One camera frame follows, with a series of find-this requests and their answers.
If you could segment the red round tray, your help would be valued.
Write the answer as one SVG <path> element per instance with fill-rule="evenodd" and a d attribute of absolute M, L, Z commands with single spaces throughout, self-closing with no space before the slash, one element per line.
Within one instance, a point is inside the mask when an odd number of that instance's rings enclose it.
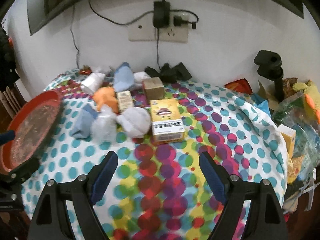
<path fill-rule="evenodd" d="M 1 146 L 1 173 L 6 174 L 31 157 L 39 157 L 50 140 L 62 114 L 62 93 L 45 91 L 14 116 L 8 130 L 15 138 Z"/>

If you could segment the light blue sock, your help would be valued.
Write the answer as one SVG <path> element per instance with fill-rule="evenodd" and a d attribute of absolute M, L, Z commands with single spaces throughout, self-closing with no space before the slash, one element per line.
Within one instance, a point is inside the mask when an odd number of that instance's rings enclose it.
<path fill-rule="evenodd" d="M 89 137 L 93 121 L 97 119 L 98 115 L 99 113 L 90 104 L 86 104 L 80 111 L 70 135 L 76 139 Z"/>

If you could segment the white sock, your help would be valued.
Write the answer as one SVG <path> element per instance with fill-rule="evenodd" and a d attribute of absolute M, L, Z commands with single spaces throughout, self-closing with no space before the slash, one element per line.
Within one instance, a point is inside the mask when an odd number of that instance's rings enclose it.
<path fill-rule="evenodd" d="M 103 84 L 105 74 L 103 73 L 91 73 L 84 81 L 81 82 L 81 90 L 84 93 L 93 95 Z"/>
<path fill-rule="evenodd" d="M 151 117 L 144 108 L 129 107 L 116 117 L 116 122 L 128 137 L 141 139 L 150 129 Z"/>

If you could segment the yellow cartoon carton box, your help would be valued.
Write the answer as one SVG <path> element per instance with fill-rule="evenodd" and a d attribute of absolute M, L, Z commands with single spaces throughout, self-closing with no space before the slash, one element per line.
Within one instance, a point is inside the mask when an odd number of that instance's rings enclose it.
<path fill-rule="evenodd" d="M 150 101 L 152 135 L 157 144 L 181 141 L 184 138 L 184 124 L 176 99 Z"/>

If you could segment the orange plush toy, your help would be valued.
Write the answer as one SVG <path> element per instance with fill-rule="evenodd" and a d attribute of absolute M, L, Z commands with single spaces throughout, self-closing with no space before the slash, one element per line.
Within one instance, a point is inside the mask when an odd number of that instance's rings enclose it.
<path fill-rule="evenodd" d="M 97 104 L 97 111 L 107 105 L 116 114 L 119 113 L 118 99 L 113 87 L 101 87 L 93 94 L 93 101 Z"/>

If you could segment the small beige cosmetic box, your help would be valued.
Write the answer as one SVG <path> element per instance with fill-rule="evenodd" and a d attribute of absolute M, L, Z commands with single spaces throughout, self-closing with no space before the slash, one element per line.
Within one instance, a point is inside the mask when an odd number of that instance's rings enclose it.
<path fill-rule="evenodd" d="M 118 108 L 120 113 L 130 107 L 134 107 L 131 92 L 129 90 L 125 90 L 117 93 L 117 99 L 118 99 Z"/>

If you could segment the blue sock pair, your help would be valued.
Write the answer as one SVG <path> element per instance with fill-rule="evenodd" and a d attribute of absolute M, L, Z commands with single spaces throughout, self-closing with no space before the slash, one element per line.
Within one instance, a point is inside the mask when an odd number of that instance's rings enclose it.
<path fill-rule="evenodd" d="M 130 65 L 127 62 L 123 62 L 114 71 L 113 87 L 116 93 L 134 89 L 134 75 Z"/>

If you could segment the brown square cream box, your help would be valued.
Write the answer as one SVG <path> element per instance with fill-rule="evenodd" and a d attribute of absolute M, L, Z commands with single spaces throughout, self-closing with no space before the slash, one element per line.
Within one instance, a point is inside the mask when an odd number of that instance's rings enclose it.
<path fill-rule="evenodd" d="M 144 79 L 142 85 L 147 102 L 164 99 L 164 85 L 159 77 Z"/>

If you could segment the white sock ball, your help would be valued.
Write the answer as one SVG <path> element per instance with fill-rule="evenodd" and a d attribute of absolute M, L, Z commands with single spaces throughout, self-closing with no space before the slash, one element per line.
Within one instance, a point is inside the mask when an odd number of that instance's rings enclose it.
<path fill-rule="evenodd" d="M 141 89 L 143 87 L 143 80 L 149 79 L 150 76 L 146 72 L 136 72 L 133 74 L 135 89 Z"/>

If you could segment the yellow box at side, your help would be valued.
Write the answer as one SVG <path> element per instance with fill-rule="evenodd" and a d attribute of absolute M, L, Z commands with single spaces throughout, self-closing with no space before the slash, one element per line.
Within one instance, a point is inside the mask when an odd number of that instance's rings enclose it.
<path fill-rule="evenodd" d="M 286 142 L 287 152 L 291 159 L 293 157 L 293 152 L 295 148 L 296 130 L 290 127 L 287 127 L 284 124 L 280 124 L 278 126 L 278 129 Z"/>

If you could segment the clear plastic bag pile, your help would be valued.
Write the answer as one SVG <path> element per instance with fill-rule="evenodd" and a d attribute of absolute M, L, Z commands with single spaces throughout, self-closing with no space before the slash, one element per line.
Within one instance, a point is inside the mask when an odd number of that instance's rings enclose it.
<path fill-rule="evenodd" d="M 319 124 L 311 117 L 304 106 L 305 98 L 301 92 L 282 101 L 274 110 L 272 120 L 296 131 L 293 157 L 302 157 L 298 179 L 311 177 L 313 169 L 319 164 Z"/>

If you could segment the black hanging jacket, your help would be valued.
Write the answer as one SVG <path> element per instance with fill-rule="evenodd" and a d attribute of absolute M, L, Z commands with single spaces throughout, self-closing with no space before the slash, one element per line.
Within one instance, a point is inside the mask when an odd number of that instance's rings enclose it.
<path fill-rule="evenodd" d="M 14 83 L 20 79 L 16 73 L 16 61 L 13 48 L 10 45 L 9 37 L 5 30 L 1 28 L 1 47 L 0 47 L 0 71 L 1 71 L 1 92 L 7 87 L 13 88 Z"/>

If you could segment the orange red packet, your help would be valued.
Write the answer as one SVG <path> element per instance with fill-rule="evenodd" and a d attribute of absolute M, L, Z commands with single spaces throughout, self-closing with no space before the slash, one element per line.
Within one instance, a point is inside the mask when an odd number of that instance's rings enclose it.
<path fill-rule="evenodd" d="M 246 79 L 239 79 L 225 84 L 225 88 L 242 93 L 253 94 L 253 90 Z"/>

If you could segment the colourful polka dot cloth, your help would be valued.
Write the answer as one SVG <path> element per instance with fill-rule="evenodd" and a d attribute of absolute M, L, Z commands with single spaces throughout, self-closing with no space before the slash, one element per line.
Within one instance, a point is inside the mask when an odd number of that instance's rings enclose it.
<path fill-rule="evenodd" d="M 178 102 L 182 141 L 159 145 L 151 135 L 131 139 L 118 128 L 114 141 L 97 144 L 71 135 L 82 108 L 93 103 L 80 92 L 80 81 L 70 70 L 48 85 L 65 96 L 40 167 L 22 186 L 28 216 L 48 180 L 68 182 L 87 174 L 109 151 L 118 155 L 118 167 L 94 209 L 111 239 L 207 239 L 223 205 L 200 170 L 203 152 L 242 180 L 269 180 L 283 202 L 286 145 L 272 119 L 255 106 L 254 96 L 194 81 L 166 85 L 165 97 Z"/>

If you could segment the small red wrapper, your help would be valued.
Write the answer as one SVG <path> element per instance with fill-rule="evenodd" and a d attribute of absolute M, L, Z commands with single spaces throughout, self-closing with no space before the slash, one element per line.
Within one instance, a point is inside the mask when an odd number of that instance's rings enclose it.
<path fill-rule="evenodd" d="M 92 69 L 87 65 L 83 65 L 83 67 L 79 70 L 80 75 L 89 76 L 91 73 L 92 73 Z"/>

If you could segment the white crumpled tissue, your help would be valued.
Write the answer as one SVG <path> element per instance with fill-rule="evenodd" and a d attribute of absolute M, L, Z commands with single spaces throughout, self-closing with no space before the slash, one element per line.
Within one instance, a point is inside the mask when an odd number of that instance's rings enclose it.
<path fill-rule="evenodd" d="M 110 71 L 110 67 L 102 67 L 102 66 L 97 66 L 97 67 L 91 67 L 93 73 L 101 73 L 107 75 Z"/>

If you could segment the black clamp stand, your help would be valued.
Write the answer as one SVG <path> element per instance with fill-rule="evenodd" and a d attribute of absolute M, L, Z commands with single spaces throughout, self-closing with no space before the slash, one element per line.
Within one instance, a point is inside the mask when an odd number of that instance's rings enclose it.
<path fill-rule="evenodd" d="M 284 100 L 283 91 L 283 76 L 284 71 L 282 69 L 282 60 L 279 54 L 268 51 L 260 50 L 254 58 L 254 63 L 259 66 L 257 73 L 273 81 L 275 87 L 275 97 L 281 102 Z"/>

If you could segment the black crumpled plastic bag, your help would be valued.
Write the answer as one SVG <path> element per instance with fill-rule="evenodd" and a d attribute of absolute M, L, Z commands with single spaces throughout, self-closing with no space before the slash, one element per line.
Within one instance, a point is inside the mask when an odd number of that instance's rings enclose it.
<path fill-rule="evenodd" d="M 172 68 L 168 63 L 166 63 L 159 72 L 151 67 L 146 67 L 144 69 L 144 72 L 146 72 L 149 77 L 159 77 L 163 83 L 188 81 L 192 78 L 192 75 L 189 73 L 185 65 L 181 62 Z"/>

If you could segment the black power adapter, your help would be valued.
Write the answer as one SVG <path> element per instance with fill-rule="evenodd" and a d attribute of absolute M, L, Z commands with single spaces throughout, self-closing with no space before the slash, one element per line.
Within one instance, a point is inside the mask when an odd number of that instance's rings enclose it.
<path fill-rule="evenodd" d="M 166 28 L 170 24 L 170 2 L 166 0 L 153 3 L 153 26 L 157 29 Z"/>

